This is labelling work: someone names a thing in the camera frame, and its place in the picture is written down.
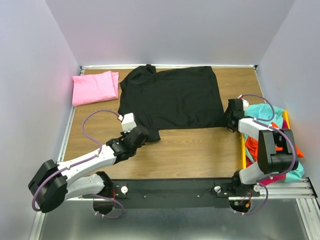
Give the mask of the black t-shirt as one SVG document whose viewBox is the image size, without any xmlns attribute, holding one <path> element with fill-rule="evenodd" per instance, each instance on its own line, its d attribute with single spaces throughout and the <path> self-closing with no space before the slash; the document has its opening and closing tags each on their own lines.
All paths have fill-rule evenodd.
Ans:
<svg viewBox="0 0 320 240">
<path fill-rule="evenodd" d="M 144 126 L 147 142 L 159 141 L 160 130 L 224 127 L 224 108 L 212 67 L 157 71 L 150 64 L 132 70 L 120 82 L 118 113 L 133 113 Z"/>
</svg>

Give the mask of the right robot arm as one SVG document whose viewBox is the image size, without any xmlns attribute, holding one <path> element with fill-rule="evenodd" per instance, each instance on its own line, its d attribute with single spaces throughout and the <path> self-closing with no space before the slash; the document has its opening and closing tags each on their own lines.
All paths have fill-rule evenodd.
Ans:
<svg viewBox="0 0 320 240">
<path fill-rule="evenodd" d="M 236 196 L 243 195 L 266 179 L 296 170 L 299 165 L 293 132 L 288 128 L 278 128 L 270 124 L 276 115 L 272 104 L 267 101 L 272 112 L 269 119 L 246 116 L 247 104 L 242 95 L 231 98 L 224 113 L 229 130 L 257 141 L 257 161 L 236 171 L 231 178 L 229 189 Z"/>
</svg>

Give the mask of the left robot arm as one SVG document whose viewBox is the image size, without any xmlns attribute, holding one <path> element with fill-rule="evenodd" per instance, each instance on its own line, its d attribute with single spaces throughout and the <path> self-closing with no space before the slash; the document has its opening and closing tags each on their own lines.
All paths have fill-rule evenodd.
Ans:
<svg viewBox="0 0 320 240">
<path fill-rule="evenodd" d="M 138 125 L 78 158 L 61 163 L 55 163 L 51 159 L 45 161 L 28 184 L 33 195 L 32 209 L 48 213 L 65 200 L 81 195 L 97 194 L 101 198 L 107 197 L 111 191 L 108 178 L 101 173 L 90 173 L 133 157 L 137 149 L 144 145 L 148 135 L 149 131 Z"/>
</svg>

